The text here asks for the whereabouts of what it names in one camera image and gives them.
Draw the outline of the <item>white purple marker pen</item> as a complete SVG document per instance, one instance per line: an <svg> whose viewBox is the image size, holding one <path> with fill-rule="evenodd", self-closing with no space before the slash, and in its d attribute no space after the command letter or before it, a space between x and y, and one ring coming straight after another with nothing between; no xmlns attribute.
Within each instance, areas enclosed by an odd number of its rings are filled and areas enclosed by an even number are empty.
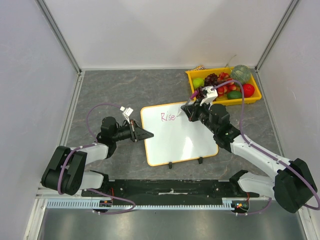
<svg viewBox="0 0 320 240"><path fill-rule="evenodd" d="M183 112L184 107L188 106L189 103L192 101L192 99L194 99L197 95L198 95L198 91L195 90L194 93L188 98L187 102L180 107L180 110L178 111L176 117L178 117Z"/></svg>

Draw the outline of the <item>yellow-framed whiteboard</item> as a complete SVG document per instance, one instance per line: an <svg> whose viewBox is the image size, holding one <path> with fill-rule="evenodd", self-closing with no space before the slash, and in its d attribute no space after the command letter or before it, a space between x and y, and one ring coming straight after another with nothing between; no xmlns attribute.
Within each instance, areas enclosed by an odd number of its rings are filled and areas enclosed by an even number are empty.
<svg viewBox="0 0 320 240"><path fill-rule="evenodd" d="M144 141L148 165L155 167L218 154L212 132L199 121L190 122L185 113L177 116L184 104L175 102L141 109L142 128L153 133L153 137Z"/></svg>

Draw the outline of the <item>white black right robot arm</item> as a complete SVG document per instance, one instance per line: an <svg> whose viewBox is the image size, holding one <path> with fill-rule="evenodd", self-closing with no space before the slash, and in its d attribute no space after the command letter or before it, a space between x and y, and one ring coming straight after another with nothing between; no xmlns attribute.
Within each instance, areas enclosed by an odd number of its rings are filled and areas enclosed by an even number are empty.
<svg viewBox="0 0 320 240"><path fill-rule="evenodd" d="M311 198L319 201L320 197L305 161L282 157L249 139L230 123L230 114L224 105L195 102L180 109L190 122L199 121L210 130L220 148L246 159L267 175L239 172L236 181L244 192L274 199L289 213L296 213L301 207L320 209L307 204Z"/></svg>

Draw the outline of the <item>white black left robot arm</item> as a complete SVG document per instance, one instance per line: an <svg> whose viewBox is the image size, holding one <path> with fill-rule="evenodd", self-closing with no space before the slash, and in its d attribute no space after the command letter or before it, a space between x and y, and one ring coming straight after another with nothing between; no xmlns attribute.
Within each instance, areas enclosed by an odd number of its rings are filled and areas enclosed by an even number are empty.
<svg viewBox="0 0 320 240"><path fill-rule="evenodd" d="M101 122L97 142L70 148L58 146L43 175L43 187L55 190L60 195L75 195L78 190L99 189L102 186L102 173L85 173L89 163L109 159L117 149L117 142L131 140L136 143L154 137L154 134L140 127L134 119L124 121L122 125L114 117L105 117Z"/></svg>

